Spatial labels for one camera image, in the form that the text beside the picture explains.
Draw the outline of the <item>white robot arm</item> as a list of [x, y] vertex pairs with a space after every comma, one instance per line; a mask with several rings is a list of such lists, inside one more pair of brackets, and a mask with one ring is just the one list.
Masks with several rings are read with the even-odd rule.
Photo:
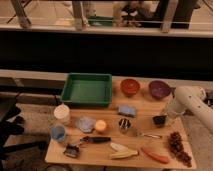
[[205, 90], [199, 86], [179, 86], [174, 90], [173, 98], [163, 109], [170, 120], [190, 110], [198, 120], [213, 134], [213, 109], [204, 103]]

